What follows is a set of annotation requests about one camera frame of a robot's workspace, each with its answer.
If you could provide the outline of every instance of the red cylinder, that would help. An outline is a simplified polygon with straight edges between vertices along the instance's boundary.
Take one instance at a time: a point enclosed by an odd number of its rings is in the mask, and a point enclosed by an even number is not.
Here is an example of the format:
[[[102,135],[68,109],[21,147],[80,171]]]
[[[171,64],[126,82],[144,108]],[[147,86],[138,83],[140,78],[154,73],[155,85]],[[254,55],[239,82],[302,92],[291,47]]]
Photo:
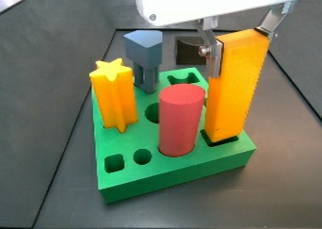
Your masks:
[[[188,154],[195,146],[204,89],[176,84],[160,92],[160,152],[171,157]]]

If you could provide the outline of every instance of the circular hole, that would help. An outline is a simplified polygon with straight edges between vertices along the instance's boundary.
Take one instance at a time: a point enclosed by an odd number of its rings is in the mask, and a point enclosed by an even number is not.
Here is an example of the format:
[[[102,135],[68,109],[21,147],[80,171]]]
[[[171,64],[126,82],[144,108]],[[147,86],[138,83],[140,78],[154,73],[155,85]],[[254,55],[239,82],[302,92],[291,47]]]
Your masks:
[[[159,123],[159,103],[155,103],[146,108],[144,115],[151,123]]]
[[[139,165],[146,165],[152,158],[152,154],[148,150],[139,149],[135,152],[134,159]]]

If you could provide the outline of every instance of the metal bracket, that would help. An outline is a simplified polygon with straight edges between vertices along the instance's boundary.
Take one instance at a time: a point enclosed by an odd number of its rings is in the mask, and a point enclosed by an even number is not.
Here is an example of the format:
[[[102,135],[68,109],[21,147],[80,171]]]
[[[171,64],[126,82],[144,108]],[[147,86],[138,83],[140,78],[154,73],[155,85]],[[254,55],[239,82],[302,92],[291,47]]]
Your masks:
[[[289,1],[285,4],[279,4],[271,7],[269,14],[262,24],[255,27],[255,30],[266,35],[270,39],[274,37],[274,30],[281,24],[287,14],[293,11],[295,1]]]
[[[212,28],[218,26],[218,16],[198,21],[198,32],[204,40],[199,55],[206,57],[207,73],[217,78],[221,75],[223,44],[215,39]]]

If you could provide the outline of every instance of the square hole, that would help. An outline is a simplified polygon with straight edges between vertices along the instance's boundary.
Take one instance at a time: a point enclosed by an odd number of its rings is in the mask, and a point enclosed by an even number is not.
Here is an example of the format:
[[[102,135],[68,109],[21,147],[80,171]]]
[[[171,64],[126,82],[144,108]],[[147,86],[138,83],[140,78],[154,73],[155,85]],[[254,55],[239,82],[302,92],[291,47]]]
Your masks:
[[[204,138],[204,142],[206,142],[206,145],[207,145],[208,147],[215,147],[215,146],[218,146],[218,145],[222,145],[222,144],[226,144],[226,143],[238,141],[238,139],[239,139],[238,136],[234,136],[234,137],[231,137],[231,138],[229,138],[229,139],[225,139],[225,140],[222,140],[222,141],[212,142],[211,139],[208,138],[207,133],[206,133],[204,130],[200,130],[200,134],[202,134],[202,136],[203,136],[203,138]]]
[[[119,172],[124,169],[123,155],[111,155],[104,159],[106,172]]]

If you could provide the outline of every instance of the orange rectangular block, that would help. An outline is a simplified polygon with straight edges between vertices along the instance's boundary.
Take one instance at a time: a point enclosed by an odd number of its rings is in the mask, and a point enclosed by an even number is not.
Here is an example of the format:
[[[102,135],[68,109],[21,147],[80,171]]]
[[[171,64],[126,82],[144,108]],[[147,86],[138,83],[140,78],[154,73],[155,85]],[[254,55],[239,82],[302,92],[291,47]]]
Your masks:
[[[255,30],[217,37],[225,44],[222,71],[208,77],[204,132],[212,142],[242,133],[269,50],[269,38]]]

